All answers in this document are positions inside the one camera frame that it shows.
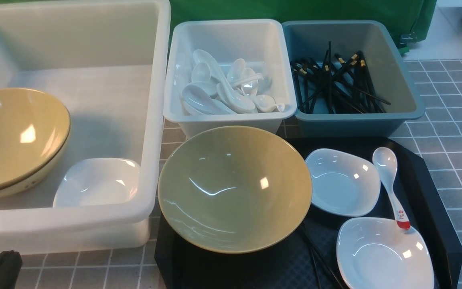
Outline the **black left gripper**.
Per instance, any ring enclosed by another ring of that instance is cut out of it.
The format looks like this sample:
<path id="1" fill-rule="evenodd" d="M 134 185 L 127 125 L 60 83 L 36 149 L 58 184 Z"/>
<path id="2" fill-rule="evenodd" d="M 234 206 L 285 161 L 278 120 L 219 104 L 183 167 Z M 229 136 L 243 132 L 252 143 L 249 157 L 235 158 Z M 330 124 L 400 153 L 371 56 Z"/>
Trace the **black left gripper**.
<path id="1" fill-rule="evenodd" d="M 22 267 L 22 258 L 18 251 L 0 253 L 0 289 L 14 289 Z"/>

